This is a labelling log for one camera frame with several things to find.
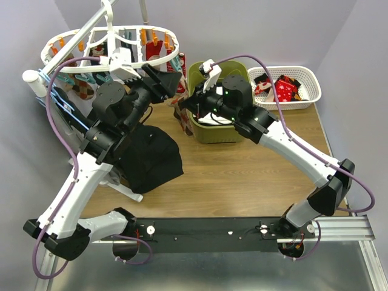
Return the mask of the white round sock hanger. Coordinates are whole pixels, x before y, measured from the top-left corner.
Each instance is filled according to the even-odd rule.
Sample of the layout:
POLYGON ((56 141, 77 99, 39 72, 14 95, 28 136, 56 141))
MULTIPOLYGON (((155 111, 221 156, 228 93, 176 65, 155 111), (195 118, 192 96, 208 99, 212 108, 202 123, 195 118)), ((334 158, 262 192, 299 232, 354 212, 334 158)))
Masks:
POLYGON ((113 5, 115 1, 101 1, 101 8, 90 18, 86 24, 76 30, 67 31, 52 37, 41 51, 43 62, 42 71, 50 75, 62 64, 66 57, 87 40, 83 49, 83 57, 89 56, 92 48, 107 44, 107 55, 99 61, 98 65, 91 65, 82 59, 76 67, 64 67, 63 73, 93 73, 111 72, 114 67, 129 67, 131 70, 140 69, 144 64, 153 67, 169 63, 177 72, 181 71, 179 63, 179 42, 176 35, 161 27, 152 25, 114 25, 113 5), (142 53, 148 40, 157 44, 160 40, 167 50, 171 52, 158 59, 147 60, 142 53))

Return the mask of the red santa sock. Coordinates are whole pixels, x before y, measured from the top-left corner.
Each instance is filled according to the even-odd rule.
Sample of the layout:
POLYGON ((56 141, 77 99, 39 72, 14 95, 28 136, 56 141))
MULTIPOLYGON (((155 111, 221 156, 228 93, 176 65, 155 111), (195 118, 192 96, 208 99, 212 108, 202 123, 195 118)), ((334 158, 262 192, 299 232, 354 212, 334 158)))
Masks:
POLYGON ((262 93, 269 93, 270 89, 272 88, 272 84, 266 73, 263 73, 262 75, 256 77, 254 79, 254 82, 256 85, 254 89, 255 95, 260 95, 262 93))

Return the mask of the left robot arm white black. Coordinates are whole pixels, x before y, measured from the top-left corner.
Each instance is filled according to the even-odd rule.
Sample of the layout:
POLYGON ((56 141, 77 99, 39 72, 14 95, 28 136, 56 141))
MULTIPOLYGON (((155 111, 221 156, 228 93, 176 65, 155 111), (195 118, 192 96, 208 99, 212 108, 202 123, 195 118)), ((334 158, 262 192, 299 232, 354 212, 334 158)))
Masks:
POLYGON ((136 218, 121 207, 90 219, 80 215, 99 183, 119 165, 148 106, 174 96, 182 77, 149 64, 142 69, 146 76, 130 81, 129 91, 117 81, 99 87, 92 104, 96 121, 84 135, 72 172, 48 209, 23 226, 62 259, 73 261, 93 241, 113 235, 129 239, 134 234, 136 218))

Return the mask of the brown argyle sock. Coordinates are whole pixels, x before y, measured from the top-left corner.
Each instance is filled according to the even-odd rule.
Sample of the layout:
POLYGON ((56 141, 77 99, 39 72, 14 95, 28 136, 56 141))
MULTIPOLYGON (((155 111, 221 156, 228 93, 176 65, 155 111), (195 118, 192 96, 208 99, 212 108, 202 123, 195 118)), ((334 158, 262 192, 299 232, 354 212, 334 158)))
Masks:
POLYGON ((191 122, 189 120, 189 115, 186 108, 182 106, 182 102, 188 99, 188 93, 177 93, 172 101, 169 103, 169 106, 174 108, 173 115, 178 120, 183 132, 187 136, 193 136, 193 129, 191 122))

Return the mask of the red snowflake sock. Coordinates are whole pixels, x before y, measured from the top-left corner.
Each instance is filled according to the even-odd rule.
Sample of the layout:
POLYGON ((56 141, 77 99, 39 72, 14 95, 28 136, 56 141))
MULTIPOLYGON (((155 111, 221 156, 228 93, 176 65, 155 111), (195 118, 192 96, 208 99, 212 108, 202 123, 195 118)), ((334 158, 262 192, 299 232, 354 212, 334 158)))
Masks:
POLYGON ((180 72, 181 72, 181 80, 179 82, 179 86, 177 89, 178 94, 183 94, 187 88, 187 80, 186 80, 186 56, 184 53, 180 52, 178 54, 180 72))

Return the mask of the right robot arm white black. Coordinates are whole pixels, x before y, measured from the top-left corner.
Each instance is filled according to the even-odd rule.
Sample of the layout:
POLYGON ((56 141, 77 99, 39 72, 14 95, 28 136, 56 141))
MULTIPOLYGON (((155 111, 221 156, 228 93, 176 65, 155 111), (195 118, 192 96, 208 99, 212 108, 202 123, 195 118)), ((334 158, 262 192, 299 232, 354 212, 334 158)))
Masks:
POLYGON ((276 235, 291 238, 312 219, 336 212, 352 183, 348 177, 355 170, 352 161, 338 161, 296 135, 287 136, 276 115, 253 103, 251 86, 242 76, 224 78, 220 89, 204 90, 204 85, 200 82, 191 97, 179 105, 200 118, 213 113, 231 121, 241 136, 283 156, 316 186, 305 200, 291 205, 275 223, 276 235))

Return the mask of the red sock with grey toe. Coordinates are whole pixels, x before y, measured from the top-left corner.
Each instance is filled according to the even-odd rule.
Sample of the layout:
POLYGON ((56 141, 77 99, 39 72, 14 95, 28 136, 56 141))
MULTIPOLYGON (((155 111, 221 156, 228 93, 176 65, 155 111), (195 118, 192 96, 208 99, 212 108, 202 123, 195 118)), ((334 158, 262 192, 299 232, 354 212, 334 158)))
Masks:
POLYGON ((270 89, 265 99, 265 102, 274 102, 274 100, 275 100, 275 94, 273 92, 273 89, 270 89))

